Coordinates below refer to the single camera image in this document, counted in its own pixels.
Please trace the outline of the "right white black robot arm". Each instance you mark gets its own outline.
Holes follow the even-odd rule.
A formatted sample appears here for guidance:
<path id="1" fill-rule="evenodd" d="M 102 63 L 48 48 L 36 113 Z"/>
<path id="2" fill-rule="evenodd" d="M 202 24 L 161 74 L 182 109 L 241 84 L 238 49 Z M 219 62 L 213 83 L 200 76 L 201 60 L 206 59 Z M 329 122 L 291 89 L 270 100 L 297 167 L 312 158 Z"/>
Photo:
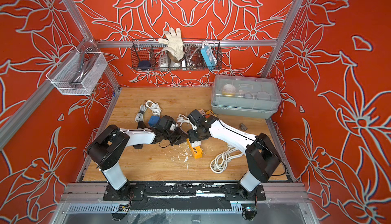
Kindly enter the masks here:
<path id="1" fill-rule="evenodd" d="M 216 115 L 202 115 L 193 110 L 188 116 L 196 129 L 188 130 L 190 142 L 202 141 L 211 137 L 222 140 L 246 156 L 248 171 L 239 181 L 239 189 L 252 192 L 267 183 L 277 167 L 283 163 L 274 144 L 264 134 L 249 134 L 236 129 L 219 119 Z"/>

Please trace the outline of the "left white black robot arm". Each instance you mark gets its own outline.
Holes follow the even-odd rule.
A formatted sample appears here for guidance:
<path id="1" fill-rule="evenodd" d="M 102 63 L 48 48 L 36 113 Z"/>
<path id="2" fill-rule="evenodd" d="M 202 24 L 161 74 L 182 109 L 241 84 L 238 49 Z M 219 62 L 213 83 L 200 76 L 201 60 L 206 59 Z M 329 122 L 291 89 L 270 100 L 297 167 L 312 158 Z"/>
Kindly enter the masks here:
<path id="1" fill-rule="evenodd" d="M 163 140 L 169 145 L 179 145 L 188 139 L 179 124 L 172 117 L 164 116 L 148 127 L 139 121 L 136 129 L 122 129 L 109 125 L 103 130 L 87 149 L 87 154 L 98 165 L 109 186 L 116 192 L 125 188 L 128 179 L 123 174 L 119 160 L 127 147 L 143 147 Z"/>

